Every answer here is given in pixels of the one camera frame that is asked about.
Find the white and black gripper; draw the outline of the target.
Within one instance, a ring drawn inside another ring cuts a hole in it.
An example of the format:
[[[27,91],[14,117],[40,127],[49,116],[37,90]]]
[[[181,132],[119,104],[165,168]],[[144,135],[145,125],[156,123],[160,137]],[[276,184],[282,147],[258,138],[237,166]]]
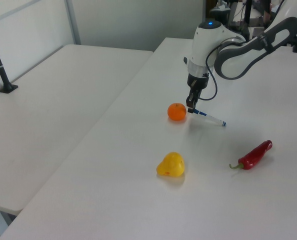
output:
[[[190,87],[189,96],[186,98],[187,112],[193,113],[197,102],[200,98],[201,92],[205,89],[209,82],[209,74],[205,73],[202,77],[195,77],[188,75],[187,85]]]

